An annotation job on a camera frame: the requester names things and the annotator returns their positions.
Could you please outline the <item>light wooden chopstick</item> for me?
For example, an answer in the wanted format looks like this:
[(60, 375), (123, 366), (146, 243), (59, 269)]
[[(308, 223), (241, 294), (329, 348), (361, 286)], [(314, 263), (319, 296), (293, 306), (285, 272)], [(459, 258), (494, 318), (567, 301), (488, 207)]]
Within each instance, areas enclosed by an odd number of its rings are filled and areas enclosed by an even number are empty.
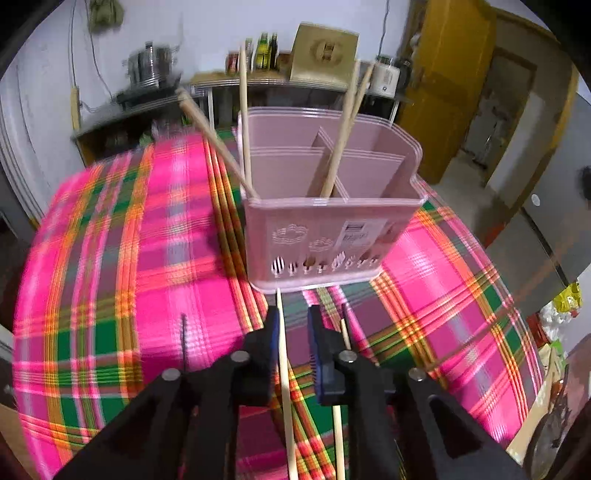
[(245, 178), (245, 174), (242, 172), (242, 168), (238, 165), (238, 161), (235, 160), (235, 156), (231, 154), (228, 147), (225, 146), (221, 137), (218, 136), (214, 128), (209, 125), (208, 119), (205, 117), (204, 112), (201, 111), (200, 107), (194, 102), (190, 94), (184, 88), (177, 88), (176, 91), (177, 100), (179, 106), (184, 114), (197, 126), (204, 137), (207, 139), (219, 156), (221, 156), (224, 164), (235, 177), (238, 178), (238, 182), (245, 189), (246, 193), (252, 198), (258, 198), (256, 190), (252, 186), (252, 182)]
[(239, 50), (239, 100), (240, 114), (242, 115), (242, 158), (245, 179), (252, 183), (252, 163), (250, 162), (249, 145), (249, 105), (247, 104), (247, 65), (245, 43)]
[[(346, 348), (351, 347), (349, 341), (348, 326), (346, 326), (346, 319), (341, 319), (342, 339), (344, 339)], [(338, 480), (346, 479), (346, 463), (345, 463), (345, 448), (344, 448), (344, 431), (342, 431), (342, 408), (339, 405), (332, 407), (332, 419), (334, 420), (334, 434), (335, 434), (335, 475)]]
[(353, 129), (353, 125), (355, 124), (355, 121), (356, 121), (356, 115), (359, 113), (361, 104), (363, 102), (363, 98), (365, 97), (367, 90), (369, 88), (370, 78), (373, 75), (374, 69), (375, 69), (374, 62), (370, 62), (368, 64), (368, 67), (367, 67), (365, 73), (363, 74), (363, 79), (359, 85), (359, 88), (356, 91), (355, 103), (353, 103), (353, 108), (352, 108), (351, 114), (349, 115), (349, 130)]
[(332, 189), (335, 186), (335, 177), (339, 170), (339, 163), (341, 162), (342, 152), (346, 147), (346, 139), (348, 138), (349, 119), (353, 112), (353, 103), (355, 103), (356, 88), (359, 82), (360, 61), (356, 60), (353, 64), (353, 72), (351, 79), (349, 79), (349, 87), (342, 103), (341, 124), (339, 124), (339, 136), (335, 143), (335, 148), (332, 150), (331, 159), (329, 160), (329, 168), (327, 175), (325, 175), (324, 184), (322, 184), (321, 197), (329, 198), (332, 195)]
[(281, 406), (283, 407), (284, 439), (286, 439), (287, 474), (290, 480), (297, 480), (297, 448), (296, 442), (294, 442), (293, 411), (291, 411), (290, 370), (288, 370), (287, 359), (286, 324), (284, 323), (283, 297), (281, 296), (280, 289), (276, 289), (276, 308), (280, 314), (279, 371)]

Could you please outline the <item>black chopstick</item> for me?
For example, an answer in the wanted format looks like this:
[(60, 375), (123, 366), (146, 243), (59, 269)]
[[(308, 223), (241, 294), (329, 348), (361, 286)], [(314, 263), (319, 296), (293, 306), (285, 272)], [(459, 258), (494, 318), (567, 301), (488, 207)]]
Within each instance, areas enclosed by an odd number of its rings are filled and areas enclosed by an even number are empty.
[(182, 353), (182, 371), (187, 371), (187, 344), (186, 344), (186, 315), (181, 313), (181, 353)]

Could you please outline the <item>metal kitchen shelf left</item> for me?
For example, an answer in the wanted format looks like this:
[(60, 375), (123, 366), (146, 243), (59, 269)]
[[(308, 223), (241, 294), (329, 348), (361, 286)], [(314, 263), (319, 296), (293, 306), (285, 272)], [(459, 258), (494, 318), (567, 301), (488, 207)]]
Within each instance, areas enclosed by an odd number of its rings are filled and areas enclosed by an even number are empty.
[(103, 105), (84, 119), (71, 134), (85, 166), (110, 158), (140, 145), (144, 135), (165, 135), (165, 130), (182, 123), (182, 110), (175, 95), (128, 109), (119, 104)]

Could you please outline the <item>pink plaid tablecloth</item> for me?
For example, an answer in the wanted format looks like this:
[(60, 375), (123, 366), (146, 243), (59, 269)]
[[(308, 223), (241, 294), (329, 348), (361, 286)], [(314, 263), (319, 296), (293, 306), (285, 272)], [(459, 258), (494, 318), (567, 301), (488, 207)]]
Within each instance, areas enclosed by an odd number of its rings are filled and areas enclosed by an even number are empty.
[[(27, 447), (52, 478), (143, 386), (238, 347), (274, 302), (250, 287), (238, 188), (196, 135), (100, 162), (58, 189), (28, 255), (13, 379)], [(356, 347), (406, 370), (452, 352), (509, 304), (480, 242), (431, 194), (376, 279), (283, 295), (297, 470), (335, 476), (332, 412), (315, 400), (307, 310), (349, 318)]]

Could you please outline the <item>pink plastic utensil basket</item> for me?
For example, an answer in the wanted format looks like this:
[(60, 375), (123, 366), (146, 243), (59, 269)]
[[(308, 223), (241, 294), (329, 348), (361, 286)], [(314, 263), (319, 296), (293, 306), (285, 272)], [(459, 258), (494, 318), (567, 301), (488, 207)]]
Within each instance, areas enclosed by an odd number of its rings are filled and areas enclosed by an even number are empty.
[(246, 274), (263, 293), (368, 281), (427, 199), (420, 143), (396, 124), (360, 115), (335, 186), (321, 195), (341, 114), (296, 107), (249, 109), (250, 174), (242, 191)]

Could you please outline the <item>grey refrigerator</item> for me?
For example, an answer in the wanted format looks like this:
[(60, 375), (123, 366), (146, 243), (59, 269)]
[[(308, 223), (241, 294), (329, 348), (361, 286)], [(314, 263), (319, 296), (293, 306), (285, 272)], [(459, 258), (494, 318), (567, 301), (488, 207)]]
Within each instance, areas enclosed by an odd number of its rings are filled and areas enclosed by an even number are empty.
[(590, 104), (576, 96), (565, 133), (524, 207), (487, 253), (527, 317), (590, 265)]

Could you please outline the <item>black induction cooker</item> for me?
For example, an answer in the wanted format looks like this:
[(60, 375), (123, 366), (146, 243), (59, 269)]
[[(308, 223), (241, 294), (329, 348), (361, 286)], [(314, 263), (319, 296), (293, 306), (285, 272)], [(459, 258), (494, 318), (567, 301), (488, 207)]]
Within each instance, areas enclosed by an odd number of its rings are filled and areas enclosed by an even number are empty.
[(176, 91), (179, 81), (179, 76), (169, 76), (152, 83), (132, 85), (117, 93), (115, 102), (126, 110), (143, 103), (167, 98)]

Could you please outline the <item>beige power strip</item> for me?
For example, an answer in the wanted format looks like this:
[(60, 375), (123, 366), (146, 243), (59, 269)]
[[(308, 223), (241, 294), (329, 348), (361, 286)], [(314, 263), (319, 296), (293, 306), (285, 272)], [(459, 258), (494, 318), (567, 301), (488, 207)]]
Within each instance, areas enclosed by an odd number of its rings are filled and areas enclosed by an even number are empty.
[(72, 129), (78, 131), (81, 126), (79, 87), (73, 86), (70, 90), (70, 116)]

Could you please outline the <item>white electric kettle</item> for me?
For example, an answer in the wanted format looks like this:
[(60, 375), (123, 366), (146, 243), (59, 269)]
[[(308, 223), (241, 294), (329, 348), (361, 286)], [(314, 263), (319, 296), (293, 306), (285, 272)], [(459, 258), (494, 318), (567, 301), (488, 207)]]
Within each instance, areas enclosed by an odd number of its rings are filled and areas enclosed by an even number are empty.
[(390, 56), (379, 55), (376, 58), (372, 79), (370, 79), (370, 93), (386, 98), (394, 98), (400, 78), (400, 69), (394, 64)]

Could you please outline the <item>stainless steel steamer pot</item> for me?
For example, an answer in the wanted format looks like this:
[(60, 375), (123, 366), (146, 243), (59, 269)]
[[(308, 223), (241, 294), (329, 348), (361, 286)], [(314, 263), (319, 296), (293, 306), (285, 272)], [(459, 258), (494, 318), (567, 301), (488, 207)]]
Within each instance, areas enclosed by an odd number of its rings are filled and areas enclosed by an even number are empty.
[(148, 41), (122, 62), (132, 87), (166, 83), (173, 77), (177, 47)]

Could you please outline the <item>red sauce jar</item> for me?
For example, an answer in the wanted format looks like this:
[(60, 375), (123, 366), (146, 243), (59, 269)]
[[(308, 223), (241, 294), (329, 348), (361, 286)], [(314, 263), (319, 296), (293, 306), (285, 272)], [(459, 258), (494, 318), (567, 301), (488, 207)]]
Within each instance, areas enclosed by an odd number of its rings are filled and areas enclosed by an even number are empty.
[(230, 51), (225, 60), (225, 72), (228, 76), (236, 75), (239, 70), (239, 53), (238, 51)]

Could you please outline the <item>green oil bottle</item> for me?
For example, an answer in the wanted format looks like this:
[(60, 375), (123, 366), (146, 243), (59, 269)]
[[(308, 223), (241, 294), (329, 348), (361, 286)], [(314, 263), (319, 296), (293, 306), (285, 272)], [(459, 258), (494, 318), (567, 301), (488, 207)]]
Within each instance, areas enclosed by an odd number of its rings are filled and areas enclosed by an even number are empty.
[(256, 56), (254, 57), (254, 66), (256, 70), (270, 69), (270, 41), (266, 32), (259, 37), (256, 46)]

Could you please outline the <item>gold paper gift bag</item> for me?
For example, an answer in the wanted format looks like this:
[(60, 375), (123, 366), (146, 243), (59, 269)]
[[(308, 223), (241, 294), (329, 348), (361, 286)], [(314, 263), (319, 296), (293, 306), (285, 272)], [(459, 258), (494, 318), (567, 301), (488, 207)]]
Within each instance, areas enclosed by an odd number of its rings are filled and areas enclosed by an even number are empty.
[(291, 50), (290, 81), (348, 88), (358, 42), (358, 33), (301, 23)]

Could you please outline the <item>dark soy sauce bottle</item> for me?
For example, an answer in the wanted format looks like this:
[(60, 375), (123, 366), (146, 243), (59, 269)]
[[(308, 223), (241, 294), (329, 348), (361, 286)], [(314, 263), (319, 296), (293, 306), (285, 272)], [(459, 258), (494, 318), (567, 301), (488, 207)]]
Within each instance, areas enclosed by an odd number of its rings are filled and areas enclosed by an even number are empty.
[(279, 46), (277, 45), (277, 34), (273, 33), (270, 37), (269, 43), (269, 69), (276, 71), (279, 69), (277, 66), (277, 54), (279, 53)]

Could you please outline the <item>yellow wooden door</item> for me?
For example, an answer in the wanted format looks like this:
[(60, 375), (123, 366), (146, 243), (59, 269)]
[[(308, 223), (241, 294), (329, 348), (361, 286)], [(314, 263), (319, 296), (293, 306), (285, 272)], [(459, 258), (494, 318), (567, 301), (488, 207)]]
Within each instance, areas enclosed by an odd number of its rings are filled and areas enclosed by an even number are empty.
[(495, 47), (496, 13), (486, 1), (428, 1), (421, 19), (409, 101), (398, 124), (421, 144), (419, 175), (434, 185), (475, 115)]

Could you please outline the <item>green hanging cloth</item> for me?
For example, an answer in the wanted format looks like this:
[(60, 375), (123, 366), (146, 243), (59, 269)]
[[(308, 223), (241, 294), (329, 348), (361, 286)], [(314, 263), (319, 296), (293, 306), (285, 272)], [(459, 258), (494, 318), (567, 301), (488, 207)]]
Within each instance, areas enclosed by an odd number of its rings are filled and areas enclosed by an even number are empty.
[(124, 9), (117, 0), (90, 0), (88, 27), (92, 33), (118, 28), (124, 19)]

